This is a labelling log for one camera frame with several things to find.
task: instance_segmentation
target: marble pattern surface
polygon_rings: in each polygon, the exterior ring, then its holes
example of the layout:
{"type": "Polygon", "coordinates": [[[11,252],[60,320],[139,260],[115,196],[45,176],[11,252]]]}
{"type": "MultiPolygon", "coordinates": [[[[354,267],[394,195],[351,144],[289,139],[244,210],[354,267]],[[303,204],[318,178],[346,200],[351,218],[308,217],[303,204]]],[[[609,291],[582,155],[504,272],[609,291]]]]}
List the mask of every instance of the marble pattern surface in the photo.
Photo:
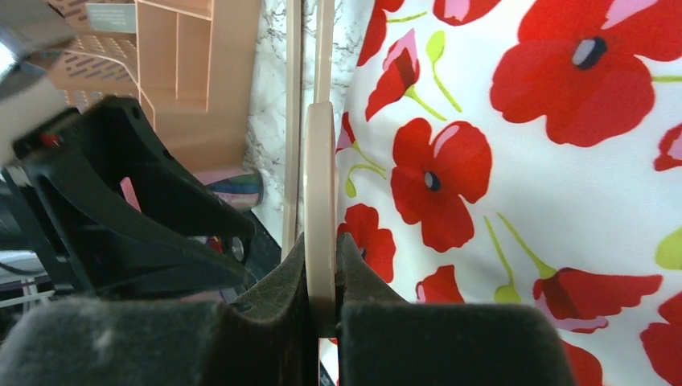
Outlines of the marble pattern surface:
{"type": "MultiPolygon", "coordinates": [[[[372,7],[373,1],[368,0],[335,1],[330,101],[337,128],[372,7]]],[[[304,0],[302,122],[306,106],[313,100],[316,10],[315,0],[304,0]]],[[[263,203],[253,212],[281,244],[286,152],[286,0],[262,0],[252,87],[245,162],[257,167],[265,181],[263,203]]]]}

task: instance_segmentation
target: black foam pad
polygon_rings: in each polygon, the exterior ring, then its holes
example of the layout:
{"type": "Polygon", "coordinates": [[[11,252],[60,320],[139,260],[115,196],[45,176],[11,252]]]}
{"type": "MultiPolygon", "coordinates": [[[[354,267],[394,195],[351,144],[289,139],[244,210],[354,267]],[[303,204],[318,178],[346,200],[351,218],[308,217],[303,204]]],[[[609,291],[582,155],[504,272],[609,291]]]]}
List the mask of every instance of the black foam pad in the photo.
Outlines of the black foam pad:
{"type": "Polygon", "coordinates": [[[341,384],[573,386],[555,329],[522,306],[344,305],[341,384]]]}

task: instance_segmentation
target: red poppy print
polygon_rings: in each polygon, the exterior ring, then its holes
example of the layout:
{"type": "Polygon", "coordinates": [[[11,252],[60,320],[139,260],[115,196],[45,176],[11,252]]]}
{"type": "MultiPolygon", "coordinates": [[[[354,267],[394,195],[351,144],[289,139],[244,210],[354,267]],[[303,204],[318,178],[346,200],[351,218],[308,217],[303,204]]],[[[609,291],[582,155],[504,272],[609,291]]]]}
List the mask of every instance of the red poppy print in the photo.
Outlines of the red poppy print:
{"type": "Polygon", "coordinates": [[[682,125],[668,130],[659,144],[660,156],[654,161],[656,171],[682,166],[682,125]]]}
{"type": "Polygon", "coordinates": [[[637,57],[682,55],[677,0],[537,0],[493,76],[491,103],[512,123],[546,116],[555,143],[589,147],[635,128],[654,105],[637,57]]]}
{"type": "Polygon", "coordinates": [[[445,265],[433,275],[417,283],[417,301],[420,303],[464,303],[454,280],[454,265],[445,265]]]}
{"type": "Polygon", "coordinates": [[[339,233],[350,233],[364,261],[384,281],[390,283],[393,280],[396,245],[391,231],[379,228],[379,212],[359,203],[346,210],[345,220],[339,225],[339,233]]]}
{"type": "Polygon", "coordinates": [[[594,355],[567,342],[564,351],[579,386],[603,386],[602,364],[594,355]]]}
{"type": "Polygon", "coordinates": [[[424,245],[443,253],[474,237],[464,200],[476,203],[486,194],[492,152],[485,135],[464,121],[430,139],[431,126],[423,118],[398,129],[391,190],[403,221],[421,223],[424,245]]]}
{"type": "Polygon", "coordinates": [[[538,279],[533,297],[557,328],[589,334],[609,325],[606,316],[638,306],[643,296],[659,289],[662,281],[660,275],[599,275],[563,268],[551,277],[538,279]]]}
{"type": "Polygon", "coordinates": [[[351,120],[348,117],[348,111],[343,113],[341,116],[341,133],[339,134],[339,140],[336,142],[336,152],[355,145],[355,133],[353,133],[353,128],[351,127],[351,120]]]}
{"type": "Polygon", "coordinates": [[[381,49],[386,39],[386,11],[395,12],[405,0],[376,0],[369,19],[367,33],[358,58],[358,67],[363,66],[381,49]]]}
{"type": "Polygon", "coordinates": [[[482,18],[500,0],[436,0],[433,15],[451,26],[461,26],[482,18]]]}
{"type": "Polygon", "coordinates": [[[682,292],[659,307],[665,322],[656,322],[639,336],[651,366],[669,384],[682,384],[682,292]]]}
{"type": "Polygon", "coordinates": [[[400,100],[413,89],[419,79],[419,60],[414,29],[398,39],[389,49],[383,66],[384,73],[369,95],[365,119],[369,121],[383,107],[400,100]]]}

